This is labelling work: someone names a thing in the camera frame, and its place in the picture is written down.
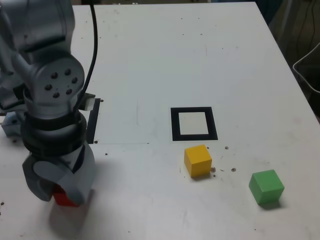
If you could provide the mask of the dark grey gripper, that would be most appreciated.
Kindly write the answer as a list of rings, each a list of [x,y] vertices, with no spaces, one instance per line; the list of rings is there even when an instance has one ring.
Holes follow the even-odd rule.
[[[50,201],[61,193],[73,205],[87,202],[95,177],[95,158],[88,144],[27,145],[22,164],[29,190]]]

